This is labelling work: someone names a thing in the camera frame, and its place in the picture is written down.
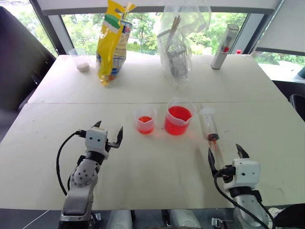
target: black chair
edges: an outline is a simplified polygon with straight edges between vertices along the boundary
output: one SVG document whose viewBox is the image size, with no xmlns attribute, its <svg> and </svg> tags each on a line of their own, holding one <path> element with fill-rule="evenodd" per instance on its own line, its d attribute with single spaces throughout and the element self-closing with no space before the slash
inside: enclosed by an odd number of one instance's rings
<svg viewBox="0 0 305 229">
<path fill-rule="evenodd" d="M 289 102 L 305 121 L 305 97 L 299 94 L 292 94 L 289 98 Z"/>
<path fill-rule="evenodd" d="M 0 7 L 0 141 L 55 57 Z"/>
</svg>

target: measuring beaker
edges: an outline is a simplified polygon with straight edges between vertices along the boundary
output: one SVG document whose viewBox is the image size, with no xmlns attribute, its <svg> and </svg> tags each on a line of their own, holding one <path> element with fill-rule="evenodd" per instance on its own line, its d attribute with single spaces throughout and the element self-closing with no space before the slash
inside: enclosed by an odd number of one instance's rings
<svg viewBox="0 0 305 229">
<path fill-rule="evenodd" d="M 196 107 L 187 99 L 174 97 L 167 104 L 164 128 L 172 135 L 182 135 L 189 126 Z"/>
<path fill-rule="evenodd" d="M 156 109 L 150 105 L 143 105 L 136 110 L 134 113 L 134 119 L 137 130 L 144 135 L 152 132 L 154 129 L 156 115 Z"/>
</svg>

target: white table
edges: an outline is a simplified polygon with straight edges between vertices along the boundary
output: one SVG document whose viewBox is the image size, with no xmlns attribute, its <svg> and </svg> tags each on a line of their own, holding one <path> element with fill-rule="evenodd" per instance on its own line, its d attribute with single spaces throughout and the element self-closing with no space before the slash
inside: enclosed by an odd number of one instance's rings
<svg viewBox="0 0 305 229">
<path fill-rule="evenodd" d="M 305 124 L 286 101 L 205 103 L 216 110 L 221 155 L 218 166 L 237 158 L 239 143 L 262 164 L 257 188 L 265 205 L 305 202 Z M 169 209 L 231 207 L 217 193 L 207 161 L 198 115 L 185 135 L 163 129 L 166 104 L 154 104 L 157 128 L 143 136 L 133 126 L 139 104 L 27 104 L 0 144 L 0 208 L 62 208 L 55 159 L 59 146 L 77 129 L 96 121 L 122 145 L 112 149 L 99 172 L 94 209 Z M 69 173 L 85 150 L 74 137 L 62 151 L 61 174 Z"/>
<path fill-rule="evenodd" d="M 163 75 L 160 57 L 128 52 L 117 79 L 101 85 L 95 71 L 80 73 L 70 56 L 57 58 L 29 103 L 167 103 L 174 96 L 193 102 L 287 101 L 249 55 L 228 55 L 220 70 L 210 66 L 213 56 L 194 55 L 190 82 L 184 90 Z"/>
</svg>

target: clear plastic bag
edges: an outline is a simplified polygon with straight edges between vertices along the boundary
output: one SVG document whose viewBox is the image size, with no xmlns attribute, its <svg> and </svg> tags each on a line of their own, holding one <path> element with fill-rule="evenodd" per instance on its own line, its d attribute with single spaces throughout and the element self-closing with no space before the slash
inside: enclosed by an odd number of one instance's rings
<svg viewBox="0 0 305 229">
<path fill-rule="evenodd" d="M 172 25 L 177 18 L 179 22 L 175 30 Z M 192 50 L 187 36 L 208 29 L 210 19 L 211 9 L 205 0 L 166 1 L 157 36 L 158 53 L 165 75 L 174 87 L 185 87 L 189 81 Z"/>
</svg>

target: cylindrical container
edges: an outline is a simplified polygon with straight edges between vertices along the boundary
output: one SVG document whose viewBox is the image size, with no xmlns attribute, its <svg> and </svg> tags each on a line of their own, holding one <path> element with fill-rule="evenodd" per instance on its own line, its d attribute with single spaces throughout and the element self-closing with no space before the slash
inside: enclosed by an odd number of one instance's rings
<svg viewBox="0 0 305 229">
<path fill-rule="evenodd" d="M 199 115 L 203 117 L 205 129 L 207 131 L 207 138 L 209 141 L 216 141 L 219 139 L 216 125 L 213 119 L 215 110 L 211 107 L 204 107 L 199 111 Z"/>
<path fill-rule="evenodd" d="M 149 134 L 154 129 L 156 109 L 150 105 L 140 107 L 134 113 L 135 125 L 141 134 Z"/>
<path fill-rule="evenodd" d="M 221 43 L 219 44 L 217 53 L 212 61 L 211 67 L 213 69 L 221 68 L 221 65 L 227 57 L 227 54 L 229 53 L 231 46 L 238 34 L 238 31 L 239 27 L 237 25 L 228 24 L 224 32 L 224 37 Z"/>
<path fill-rule="evenodd" d="M 78 71 L 86 72 L 90 69 L 89 56 L 86 54 L 86 51 L 84 49 L 71 49 L 70 51 L 68 51 L 68 53 L 73 58 L 73 61 Z"/>
<path fill-rule="evenodd" d="M 164 128 L 171 135 L 182 135 L 189 126 L 196 107 L 193 103 L 183 98 L 173 98 L 167 104 Z"/>
</svg>

